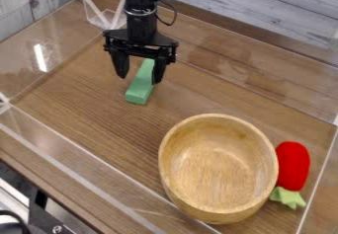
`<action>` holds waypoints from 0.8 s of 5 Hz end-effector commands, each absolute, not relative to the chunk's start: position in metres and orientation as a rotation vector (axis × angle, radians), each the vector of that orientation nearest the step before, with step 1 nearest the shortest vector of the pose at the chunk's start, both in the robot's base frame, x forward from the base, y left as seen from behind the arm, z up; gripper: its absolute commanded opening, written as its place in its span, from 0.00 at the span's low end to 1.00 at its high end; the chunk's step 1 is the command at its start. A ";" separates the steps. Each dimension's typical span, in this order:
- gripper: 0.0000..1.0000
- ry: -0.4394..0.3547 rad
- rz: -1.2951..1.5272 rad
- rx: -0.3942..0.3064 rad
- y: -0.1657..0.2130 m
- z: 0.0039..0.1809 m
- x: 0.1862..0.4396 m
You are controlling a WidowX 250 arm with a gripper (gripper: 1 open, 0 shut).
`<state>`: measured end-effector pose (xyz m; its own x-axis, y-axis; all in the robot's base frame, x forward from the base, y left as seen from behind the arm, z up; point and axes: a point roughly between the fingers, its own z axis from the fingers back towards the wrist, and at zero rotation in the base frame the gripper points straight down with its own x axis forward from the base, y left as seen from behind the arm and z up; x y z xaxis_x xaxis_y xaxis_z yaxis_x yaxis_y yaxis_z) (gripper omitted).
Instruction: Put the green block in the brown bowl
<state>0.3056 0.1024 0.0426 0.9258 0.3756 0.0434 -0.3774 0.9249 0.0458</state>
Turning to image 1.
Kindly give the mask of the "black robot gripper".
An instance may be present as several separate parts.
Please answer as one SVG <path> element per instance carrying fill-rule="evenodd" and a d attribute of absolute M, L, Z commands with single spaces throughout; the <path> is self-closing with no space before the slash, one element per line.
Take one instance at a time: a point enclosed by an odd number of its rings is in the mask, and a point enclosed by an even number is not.
<path fill-rule="evenodd" d="M 159 84 L 167 64 L 175 62 L 177 41 L 157 31 L 157 17 L 127 15 L 127 27 L 103 32 L 104 50 L 109 53 L 116 74 L 125 78 L 129 71 L 129 56 L 155 59 L 152 84 Z"/>

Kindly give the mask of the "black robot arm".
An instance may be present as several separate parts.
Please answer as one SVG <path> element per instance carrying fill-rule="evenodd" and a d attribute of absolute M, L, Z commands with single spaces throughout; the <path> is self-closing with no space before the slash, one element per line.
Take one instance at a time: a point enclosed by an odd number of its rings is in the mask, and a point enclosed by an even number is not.
<path fill-rule="evenodd" d="M 164 22 L 157 13 L 163 0 L 125 0 L 123 12 L 127 28 L 105 30 L 104 50 L 111 55 L 116 74 L 125 78 L 129 71 L 129 57 L 137 56 L 155 61 L 152 84 L 163 81 L 167 66 L 175 63 L 177 41 L 157 30 L 157 22 Z"/>

